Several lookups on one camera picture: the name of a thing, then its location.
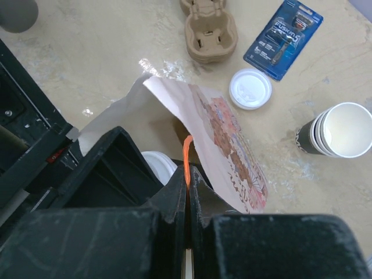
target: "plastic lid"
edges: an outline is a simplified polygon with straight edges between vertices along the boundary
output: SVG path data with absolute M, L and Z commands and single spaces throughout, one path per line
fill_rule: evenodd
M 146 151 L 141 154 L 156 178 L 166 185 L 176 171 L 177 165 L 167 155 L 158 151 Z
M 238 71 L 230 82 L 230 97 L 240 108 L 258 109 L 271 97 L 273 87 L 269 78 L 256 69 Z

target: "table surface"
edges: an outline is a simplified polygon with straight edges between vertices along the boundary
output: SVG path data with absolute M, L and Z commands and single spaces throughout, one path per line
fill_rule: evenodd
M 0 37 L 66 120 L 82 129 L 124 97 L 143 71 L 228 96 L 234 73 L 251 67 L 243 54 L 282 1 L 228 1 L 239 43 L 228 61 L 212 65 L 188 56 L 178 0 L 37 2 L 40 15 L 31 29 L 0 30 Z M 266 212 L 340 216 L 367 256 L 372 253 L 372 152 L 352 160 L 307 155 L 296 148 L 294 136 L 337 103 L 352 101 L 372 110 L 372 24 L 347 0 L 304 3 L 324 16 L 323 24 L 283 80 L 273 81 L 273 96 L 264 107 L 235 109 L 269 181 Z

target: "white paper bag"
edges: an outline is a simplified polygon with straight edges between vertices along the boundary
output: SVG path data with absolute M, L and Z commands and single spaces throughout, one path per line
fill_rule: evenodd
M 210 88 L 148 74 L 140 77 L 126 97 L 113 103 L 81 131 L 82 153 L 85 155 L 104 133 L 116 126 L 128 131 L 143 151 L 141 145 L 149 139 L 141 142 L 144 133 L 138 133 L 138 129 L 153 129 L 154 126 L 145 124 L 166 121 L 170 113 L 193 136 L 201 164 L 216 193 L 242 213 L 262 212 L 268 194 L 266 179 L 227 101 L 221 92 Z M 164 127 L 158 126 L 165 129 L 158 133 L 163 138 L 153 140 L 163 140 L 165 145 L 166 141 L 178 141 L 171 125 Z

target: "stacked paper cups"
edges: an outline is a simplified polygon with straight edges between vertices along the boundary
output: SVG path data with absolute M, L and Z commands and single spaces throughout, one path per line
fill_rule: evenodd
M 304 125 L 296 144 L 306 153 L 356 158 L 372 147 L 372 115 L 357 103 L 340 103 Z

